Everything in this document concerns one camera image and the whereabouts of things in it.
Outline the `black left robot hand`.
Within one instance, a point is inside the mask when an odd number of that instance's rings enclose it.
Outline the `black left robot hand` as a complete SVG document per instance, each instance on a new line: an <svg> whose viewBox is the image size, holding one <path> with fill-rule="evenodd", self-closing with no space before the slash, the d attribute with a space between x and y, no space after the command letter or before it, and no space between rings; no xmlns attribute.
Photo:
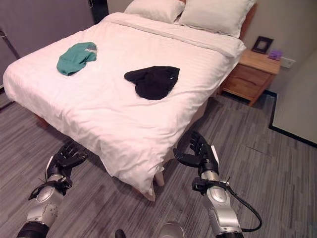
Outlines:
<svg viewBox="0 0 317 238"><path fill-rule="evenodd" d="M90 152L75 141L66 142L49 160L47 176L62 175L70 178L72 169L89 157Z"/></svg>

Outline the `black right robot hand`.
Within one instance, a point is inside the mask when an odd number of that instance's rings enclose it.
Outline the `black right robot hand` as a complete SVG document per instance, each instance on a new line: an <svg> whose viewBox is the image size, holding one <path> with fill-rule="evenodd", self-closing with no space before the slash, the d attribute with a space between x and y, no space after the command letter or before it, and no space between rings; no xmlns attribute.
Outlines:
<svg viewBox="0 0 317 238"><path fill-rule="evenodd" d="M194 130L190 136L190 149L194 152L194 155L183 153L178 148L173 149L174 156L178 162L192 168L197 168L199 176L206 171L219 175L218 161L211 146L199 132Z"/></svg>

